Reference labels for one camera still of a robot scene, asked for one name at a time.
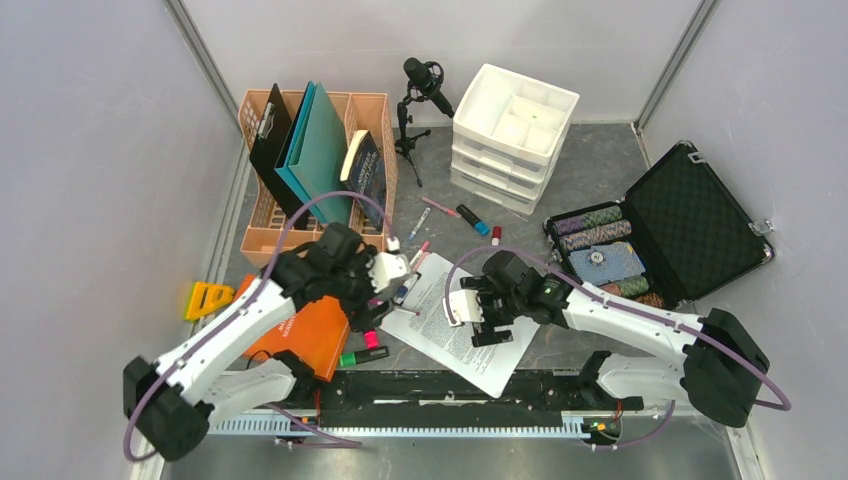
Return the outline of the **printed white paper sheet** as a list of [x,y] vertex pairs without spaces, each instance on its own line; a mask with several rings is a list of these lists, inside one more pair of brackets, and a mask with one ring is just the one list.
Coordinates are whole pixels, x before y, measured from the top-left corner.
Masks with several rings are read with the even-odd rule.
[[438,254],[423,257],[418,281],[401,310],[394,310],[381,328],[437,361],[492,398],[503,394],[510,377],[531,344],[539,325],[520,317],[511,326],[512,340],[494,346],[472,345],[468,325],[452,327],[442,305],[445,281],[452,263]]

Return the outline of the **dark blue hardcover book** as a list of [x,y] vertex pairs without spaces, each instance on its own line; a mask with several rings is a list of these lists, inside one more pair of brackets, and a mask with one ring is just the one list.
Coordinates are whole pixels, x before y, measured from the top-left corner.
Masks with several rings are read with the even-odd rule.
[[369,130],[354,132],[342,162],[339,180],[348,190],[365,195],[380,207],[385,207],[386,163]]

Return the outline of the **teal notebook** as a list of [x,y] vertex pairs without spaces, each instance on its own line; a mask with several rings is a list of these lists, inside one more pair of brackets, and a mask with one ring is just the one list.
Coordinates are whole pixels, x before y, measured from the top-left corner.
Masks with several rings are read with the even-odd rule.
[[310,199],[300,180],[293,173],[292,166],[296,165],[300,160],[306,127],[314,102],[315,90],[316,84],[313,81],[309,81],[292,120],[292,126],[284,141],[282,152],[275,165],[276,174],[283,181],[284,186],[291,191],[293,197],[292,200],[286,200],[284,203],[283,210],[286,212],[286,215],[293,215]]

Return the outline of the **black clipboard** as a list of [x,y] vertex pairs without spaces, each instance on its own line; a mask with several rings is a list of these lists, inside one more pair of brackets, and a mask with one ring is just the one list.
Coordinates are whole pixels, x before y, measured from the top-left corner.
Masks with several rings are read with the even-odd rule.
[[285,159],[292,139],[293,120],[277,84],[270,90],[262,110],[259,127],[251,147],[250,162],[259,179],[268,189],[286,216],[293,215],[303,205],[296,193],[277,173],[280,159]]

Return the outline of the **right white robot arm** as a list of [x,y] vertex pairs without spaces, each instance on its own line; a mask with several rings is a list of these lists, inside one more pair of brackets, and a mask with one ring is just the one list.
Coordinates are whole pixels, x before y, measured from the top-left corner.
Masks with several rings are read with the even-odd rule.
[[577,382],[580,400],[602,408],[613,399],[686,402],[732,428],[748,422],[768,379],[766,354],[732,313],[705,316],[656,308],[611,294],[510,249],[497,249],[481,275],[443,295],[452,326],[468,325],[476,347],[514,338],[519,318],[605,336],[643,358],[594,353]]

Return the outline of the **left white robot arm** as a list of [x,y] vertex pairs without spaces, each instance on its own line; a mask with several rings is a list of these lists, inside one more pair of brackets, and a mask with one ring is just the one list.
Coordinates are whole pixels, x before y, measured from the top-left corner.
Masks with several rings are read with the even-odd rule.
[[329,224],[316,241],[275,253],[245,293],[197,334],[153,361],[137,356],[124,367],[126,459],[179,460],[213,425],[246,410],[281,401],[306,405],[313,372],[294,353],[225,372],[263,335],[325,298],[338,301],[351,329],[374,325],[410,274],[396,236],[379,250],[341,223]]

